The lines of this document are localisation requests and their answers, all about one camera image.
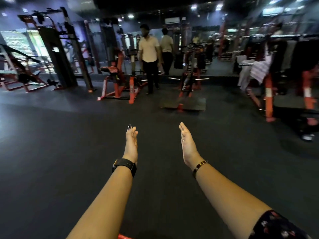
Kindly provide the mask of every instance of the lat pulldown machine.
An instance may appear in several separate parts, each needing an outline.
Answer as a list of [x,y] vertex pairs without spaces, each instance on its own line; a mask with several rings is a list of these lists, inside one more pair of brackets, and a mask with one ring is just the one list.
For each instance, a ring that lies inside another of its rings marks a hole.
[[[66,31],[58,31],[53,20],[48,16],[49,14],[55,14],[55,13],[63,13],[65,18],[64,26],[66,28]],[[30,23],[30,24],[33,24],[34,27],[38,30],[43,40],[43,43],[47,48],[49,56],[52,60],[52,63],[54,65],[54,70],[58,76],[58,79],[62,85],[62,88],[69,88],[69,87],[78,85],[76,77],[70,66],[70,62],[67,59],[66,53],[61,43],[61,39],[65,39],[65,40],[70,40],[72,43],[72,46],[75,51],[74,52],[75,57],[78,60],[78,63],[80,65],[82,76],[88,91],[89,92],[94,91],[92,81],[85,64],[85,60],[82,56],[82,51],[81,51],[80,44],[78,42],[78,38],[75,34],[74,27],[71,25],[71,21],[68,16],[68,13],[66,12],[66,9],[64,7],[60,7],[60,9],[58,10],[47,8],[46,12],[34,11],[33,14],[18,15],[18,17],[20,18],[22,22],[26,24],[28,29],[29,29],[28,24]],[[52,22],[52,26],[38,26],[34,18],[37,18],[38,23],[41,25],[45,21],[45,18],[50,19],[50,21]]]

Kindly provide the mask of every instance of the floral pattern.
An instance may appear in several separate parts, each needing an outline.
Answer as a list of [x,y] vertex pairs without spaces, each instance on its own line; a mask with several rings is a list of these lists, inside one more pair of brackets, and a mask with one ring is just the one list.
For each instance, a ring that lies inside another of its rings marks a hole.
[[265,212],[254,226],[249,239],[311,239],[303,230],[273,210]]

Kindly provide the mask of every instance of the black rubber floor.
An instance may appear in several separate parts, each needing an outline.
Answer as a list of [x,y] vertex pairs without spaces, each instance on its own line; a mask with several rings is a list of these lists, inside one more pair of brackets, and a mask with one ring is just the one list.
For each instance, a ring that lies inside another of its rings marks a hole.
[[158,108],[162,90],[133,105],[88,94],[0,90],[0,238],[65,238],[122,156],[125,130],[139,135],[138,170],[121,233],[131,238],[233,238],[183,164],[178,124],[229,179],[319,237],[319,146],[267,124],[237,88],[206,86],[207,111]]

